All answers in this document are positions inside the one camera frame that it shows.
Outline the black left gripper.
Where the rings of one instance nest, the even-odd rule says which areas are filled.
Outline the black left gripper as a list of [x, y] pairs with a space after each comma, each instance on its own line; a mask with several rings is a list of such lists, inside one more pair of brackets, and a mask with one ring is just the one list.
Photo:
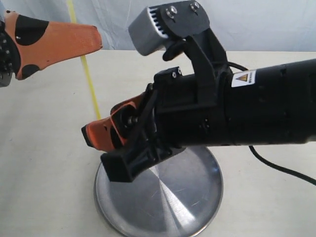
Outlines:
[[46, 21], [4, 9], [0, 18], [0, 86], [102, 48], [93, 25]]

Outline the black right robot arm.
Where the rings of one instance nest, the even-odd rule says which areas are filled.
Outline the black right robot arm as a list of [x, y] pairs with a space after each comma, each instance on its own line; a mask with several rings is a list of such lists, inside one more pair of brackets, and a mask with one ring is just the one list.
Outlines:
[[138, 96], [81, 131], [102, 152], [112, 182], [140, 173], [191, 146], [304, 144], [316, 139], [314, 59], [233, 73], [218, 65], [215, 95], [198, 98], [196, 76], [179, 67], [155, 74]]

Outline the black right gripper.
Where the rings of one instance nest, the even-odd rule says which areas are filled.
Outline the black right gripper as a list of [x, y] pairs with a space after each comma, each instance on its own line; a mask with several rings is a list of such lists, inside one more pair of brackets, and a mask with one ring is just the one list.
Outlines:
[[224, 96], [231, 78], [228, 66], [186, 76], [178, 67], [156, 73], [146, 121], [149, 138], [127, 142], [144, 95], [124, 100], [111, 108], [108, 117], [84, 125], [81, 132], [87, 146], [110, 151], [100, 156], [109, 181], [131, 183], [186, 147], [231, 145]]

